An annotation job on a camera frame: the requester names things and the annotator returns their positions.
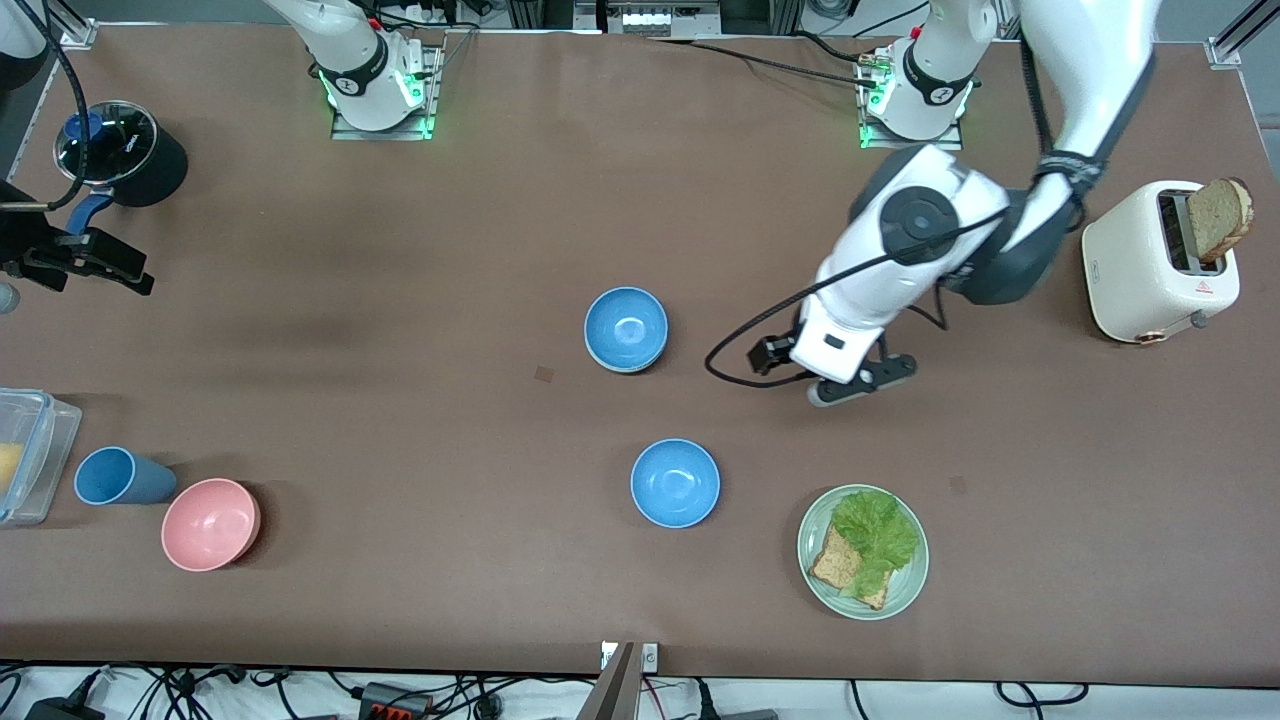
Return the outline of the brown bread slice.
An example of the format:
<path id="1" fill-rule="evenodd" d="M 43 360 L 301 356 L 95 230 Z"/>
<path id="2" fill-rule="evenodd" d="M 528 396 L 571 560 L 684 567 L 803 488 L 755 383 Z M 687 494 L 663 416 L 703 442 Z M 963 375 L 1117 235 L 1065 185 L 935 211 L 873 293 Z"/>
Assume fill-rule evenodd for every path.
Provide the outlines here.
<path id="1" fill-rule="evenodd" d="M 881 611 L 887 603 L 893 571 L 891 565 L 865 560 L 831 524 L 808 575 L 835 588 L 841 597 Z"/>

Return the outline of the black orange power strip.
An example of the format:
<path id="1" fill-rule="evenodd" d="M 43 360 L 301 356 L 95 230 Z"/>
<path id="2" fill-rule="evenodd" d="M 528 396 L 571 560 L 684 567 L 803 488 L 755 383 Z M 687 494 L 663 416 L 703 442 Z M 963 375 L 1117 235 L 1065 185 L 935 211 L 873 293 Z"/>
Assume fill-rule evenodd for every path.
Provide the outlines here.
<path id="1" fill-rule="evenodd" d="M 434 701 L 428 691 L 370 682 L 361 688 L 357 720 L 426 720 Z"/>

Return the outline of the metal control box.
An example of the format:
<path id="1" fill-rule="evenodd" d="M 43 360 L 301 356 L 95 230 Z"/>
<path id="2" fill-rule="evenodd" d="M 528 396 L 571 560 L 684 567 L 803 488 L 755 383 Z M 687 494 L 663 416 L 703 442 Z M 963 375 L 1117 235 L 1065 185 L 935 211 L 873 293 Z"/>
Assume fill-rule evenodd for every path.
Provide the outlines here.
<path id="1" fill-rule="evenodd" d="M 699 38 L 722 31 L 718 0 L 604 0 L 611 33 Z"/>

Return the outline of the green bowl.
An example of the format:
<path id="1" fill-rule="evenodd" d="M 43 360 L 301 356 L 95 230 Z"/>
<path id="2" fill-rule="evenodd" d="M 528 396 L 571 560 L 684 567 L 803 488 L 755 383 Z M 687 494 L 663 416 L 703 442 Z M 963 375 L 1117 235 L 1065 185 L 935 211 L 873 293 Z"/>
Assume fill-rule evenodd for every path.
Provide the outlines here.
<path id="1" fill-rule="evenodd" d="M 641 340 L 625 343 L 617 340 L 588 338 L 585 342 L 591 360 L 608 372 L 631 375 L 645 372 L 666 351 L 664 340 Z"/>

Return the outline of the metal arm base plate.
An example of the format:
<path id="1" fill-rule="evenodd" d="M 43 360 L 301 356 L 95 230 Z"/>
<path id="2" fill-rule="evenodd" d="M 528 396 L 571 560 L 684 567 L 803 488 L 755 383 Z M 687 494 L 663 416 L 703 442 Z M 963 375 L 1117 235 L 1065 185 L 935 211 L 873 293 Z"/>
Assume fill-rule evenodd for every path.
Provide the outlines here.
<path id="1" fill-rule="evenodd" d="M 425 141 L 433 137 L 442 85 L 443 49 L 419 40 L 387 46 L 379 72 L 319 77 L 332 109 L 335 141 Z"/>
<path id="2" fill-rule="evenodd" d="M 963 149 L 963 129 L 960 119 L 966 108 L 964 102 L 957 106 L 957 115 L 948 128 L 932 138 L 911 138 L 900 135 L 884 122 L 884 111 L 893 99 L 896 79 L 892 69 L 890 46 L 876 47 L 870 53 L 861 53 L 852 63 L 856 79 L 870 81 L 870 87 L 858 90 L 858 126 L 859 145 L 861 149 L 904 149 L 916 143 L 931 143 L 948 151 Z"/>

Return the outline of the clear plastic container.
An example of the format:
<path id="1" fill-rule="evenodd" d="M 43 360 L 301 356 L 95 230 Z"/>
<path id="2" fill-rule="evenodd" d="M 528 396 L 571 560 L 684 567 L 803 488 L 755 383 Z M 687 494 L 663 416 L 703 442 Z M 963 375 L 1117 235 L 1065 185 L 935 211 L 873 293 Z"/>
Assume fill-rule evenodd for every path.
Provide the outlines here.
<path id="1" fill-rule="evenodd" d="M 37 389 L 0 388 L 0 443 L 23 443 L 24 456 L 0 498 L 0 528 L 42 523 L 63 477 L 82 411 Z"/>

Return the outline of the green plate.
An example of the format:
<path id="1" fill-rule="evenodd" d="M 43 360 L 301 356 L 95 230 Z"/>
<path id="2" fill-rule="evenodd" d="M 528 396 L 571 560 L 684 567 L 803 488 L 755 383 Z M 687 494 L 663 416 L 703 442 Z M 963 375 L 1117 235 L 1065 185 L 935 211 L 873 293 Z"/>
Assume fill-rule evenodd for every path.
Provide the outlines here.
<path id="1" fill-rule="evenodd" d="M 799 523 L 796 553 L 799 568 L 808 589 L 829 611 L 836 612 L 842 618 L 854 620 L 877 621 L 893 618 L 905 611 L 905 609 L 908 609 L 924 589 L 925 579 L 929 571 L 929 547 L 923 525 L 915 512 L 896 495 L 890 493 L 902 503 L 906 515 L 915 523 L 915 528 L 920 532 L 922 542 L 911 561 L 905 568 L 896 570 L 891 577 L 887 603 L 881 611 L 870 610 L 856 600 L 841 597 L 835 588 L 831 588 L 808 575 L 808 569 L 820 550 L 826 529 L 832 524 L 832 512 L 835 506 L 845 496 L 867 489 L 878 489 L 890 493 L 888 491 L 874 486 L 854 484 L 833 488 L 818 497 L 804 512 L 801 521 Z"/>

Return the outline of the glass lid blue knob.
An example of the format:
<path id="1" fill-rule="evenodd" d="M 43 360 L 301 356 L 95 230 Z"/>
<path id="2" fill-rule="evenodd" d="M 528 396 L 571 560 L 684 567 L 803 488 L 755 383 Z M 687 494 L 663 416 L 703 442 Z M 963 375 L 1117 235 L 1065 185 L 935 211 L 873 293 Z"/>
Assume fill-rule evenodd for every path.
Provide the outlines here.
<path id="1" fill-rule="evenodd" d="M 157 122 L 145 108 L 128 101 L 96 102 L 84 118 L 69 115 L 52 155 L 60 172 L 92 186 L 114 184 L 134 174 L 156 143 Z"/>

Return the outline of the blue cup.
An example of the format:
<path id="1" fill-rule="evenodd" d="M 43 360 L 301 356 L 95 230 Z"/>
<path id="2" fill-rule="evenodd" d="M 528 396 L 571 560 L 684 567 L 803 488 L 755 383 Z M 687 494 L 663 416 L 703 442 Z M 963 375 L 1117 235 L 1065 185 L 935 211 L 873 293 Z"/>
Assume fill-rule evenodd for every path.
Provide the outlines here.
<path id="1" fill-rule="evenodd" d="M 177 475 L 127 448 L 109 446 L 79 464 L 73 486 L 76 496 L 90 506 L 163 503 L 177 492 Z"/>

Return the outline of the blue bowl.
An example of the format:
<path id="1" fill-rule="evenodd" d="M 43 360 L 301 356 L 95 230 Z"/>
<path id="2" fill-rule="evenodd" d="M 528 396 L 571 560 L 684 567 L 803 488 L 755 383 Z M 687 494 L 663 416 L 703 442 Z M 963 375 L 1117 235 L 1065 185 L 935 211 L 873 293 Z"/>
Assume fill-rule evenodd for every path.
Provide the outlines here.
<path id="1" fill-rule="evenodd" d="M 588 338 L 636 343 L 669 337 L 669 320 L 658 297 L 639 287 L 617 287 L 602 293 L 588 309 L 582 324 Z"/>
<path id="2" fill-rule="evenodd" d="M 721 470 L 699 443 L 659 439 L 637 455 L 630 473 L 637 511 L 667 529 L 695 527 L 710 516 L 721 496 Z"/>

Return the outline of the grey metal bracket bar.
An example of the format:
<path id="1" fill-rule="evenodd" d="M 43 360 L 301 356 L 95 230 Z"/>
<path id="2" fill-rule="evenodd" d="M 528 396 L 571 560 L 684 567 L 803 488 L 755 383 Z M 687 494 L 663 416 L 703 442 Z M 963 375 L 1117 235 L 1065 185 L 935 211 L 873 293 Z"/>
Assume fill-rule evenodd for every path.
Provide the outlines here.
<path id="1" fill-rule="evenodd" d="M 658 670 L 657 642 L 602 642 L 602 671 L 575 720 L 637 720 L 643 682 Z"/>

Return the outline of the green lettuce leaf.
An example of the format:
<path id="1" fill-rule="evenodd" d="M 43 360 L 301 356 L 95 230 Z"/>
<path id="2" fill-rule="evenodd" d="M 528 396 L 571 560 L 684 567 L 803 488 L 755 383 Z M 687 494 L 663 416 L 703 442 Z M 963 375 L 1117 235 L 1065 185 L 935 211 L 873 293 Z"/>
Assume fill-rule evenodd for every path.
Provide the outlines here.
<path id="1" fill-rule="evenodd" d="M 842 597 L 869 602 L 888 588 L 922 542 L 915 523 L 892 495 L 867 489 L 845 496 L 832 512 L 832 527 L 856 551 L 860 564 L 841 589 Z"/>

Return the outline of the aluminium frame profile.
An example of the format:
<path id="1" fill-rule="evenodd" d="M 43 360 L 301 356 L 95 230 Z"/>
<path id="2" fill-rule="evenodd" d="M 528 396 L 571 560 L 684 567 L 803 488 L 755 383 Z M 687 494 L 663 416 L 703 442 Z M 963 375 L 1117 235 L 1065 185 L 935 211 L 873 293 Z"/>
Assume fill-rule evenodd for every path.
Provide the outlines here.
<path id="1" fill-rule="evenodd" d="M 82 15 L 69 0 L 42 0 L 42 4 L 47 8 L 49 19 L 61 32 L 60 42 L 64 49 L 92 47 L 99 32 L 96 19 Z"/>
<path id="2" fill-rule="evenodd" d="M 1210 68 L 1236 69 L 1242 64 L 1240 51 L 1276 19 L 1280 19 L 1280 0 L 1251 0 L 1233 20 L 1206 40 Z"/>

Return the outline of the brown toast slice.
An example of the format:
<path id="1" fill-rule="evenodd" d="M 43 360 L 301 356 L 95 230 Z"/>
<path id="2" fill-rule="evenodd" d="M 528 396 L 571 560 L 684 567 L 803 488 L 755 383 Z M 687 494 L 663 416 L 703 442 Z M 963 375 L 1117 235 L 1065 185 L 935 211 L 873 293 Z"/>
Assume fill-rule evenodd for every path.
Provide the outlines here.
<path id="1" fill-rule="evenodd" d="M 1254 220 L 1254 200 L 1236 177 L 1215 179 L 1187 200 L 1194 255 L 1202 265 L 1216 263 L 1245 234 Z"/>

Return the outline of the pink bowl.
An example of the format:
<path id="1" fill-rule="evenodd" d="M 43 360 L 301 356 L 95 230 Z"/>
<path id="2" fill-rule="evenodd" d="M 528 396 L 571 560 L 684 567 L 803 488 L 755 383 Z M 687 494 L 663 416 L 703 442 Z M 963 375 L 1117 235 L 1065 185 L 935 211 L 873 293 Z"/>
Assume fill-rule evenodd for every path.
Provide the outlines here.
<path id="1" fill-rule="evenodd" d="M 259 501 L 237 480 L 209 478 L 182 491 L 161 525 L 166 559 L 184 571 L 212 571 L 233 564 L 257 539 Z"/>

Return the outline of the cream white toaster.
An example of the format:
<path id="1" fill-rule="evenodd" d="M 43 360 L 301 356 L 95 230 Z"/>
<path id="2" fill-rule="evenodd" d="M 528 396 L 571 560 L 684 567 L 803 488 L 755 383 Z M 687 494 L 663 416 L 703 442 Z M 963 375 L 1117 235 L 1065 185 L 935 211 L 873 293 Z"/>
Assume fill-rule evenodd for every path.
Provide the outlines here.
<path id="1" fill-rule="evenodd" d="M 1206 328 L 1239 299 L 1234 252 L 1206 261 L 1196 246 L 1193 199 L 1206 191 L 1189 181 L 1148 183 L 1083 231 L 1087 295 L 1103 334 L 1157 345 Z"/>

